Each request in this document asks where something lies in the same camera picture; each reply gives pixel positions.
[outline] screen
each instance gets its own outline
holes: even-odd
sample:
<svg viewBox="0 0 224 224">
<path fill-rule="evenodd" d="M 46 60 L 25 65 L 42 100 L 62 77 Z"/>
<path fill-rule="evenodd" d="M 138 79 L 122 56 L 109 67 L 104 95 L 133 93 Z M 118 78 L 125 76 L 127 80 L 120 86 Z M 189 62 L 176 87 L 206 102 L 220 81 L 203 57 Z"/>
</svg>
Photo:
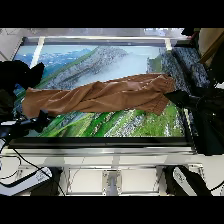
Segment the screen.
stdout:
<svg viewBox="0 0 224 224">
<path fill-rule="evenodd" d="M 14 60 L 30 66 L 36 46 L 21 46 Z M 45 65 L 37 89 L 73 89 L 95 81 L 162 72 L 165 47 L 44 45 L 38 63 Z M 15 109 L 25 90 L 17 86 Z M 184 127 L 174 104 L 157 116 L 142 110 L 104 113 L 79 111 L 59 115 L 42 131 L 27 137 L 181 137 Z"/>
</svg>

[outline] crumpled fabric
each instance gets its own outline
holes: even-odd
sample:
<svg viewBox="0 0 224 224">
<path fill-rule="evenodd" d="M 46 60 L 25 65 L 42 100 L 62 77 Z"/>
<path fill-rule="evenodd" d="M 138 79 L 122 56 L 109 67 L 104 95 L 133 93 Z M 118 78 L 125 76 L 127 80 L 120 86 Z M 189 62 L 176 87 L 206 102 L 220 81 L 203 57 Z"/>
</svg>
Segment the crumpled fabric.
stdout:
<svg viewBox="0 0 224 224">
<path fill-rule="evenodd" d="M 160 115 L 169 100 L 164 93 L 174 91 L 174 79 L 166 74 L 140 74 L 106 82 L 93 82 L 73 90 L 28 88 L 22 102 L 23 113 L 37 117 L 41 109 L 50 116 L 72 111 L 113 112 L 138 109 Z"/>
</svg>

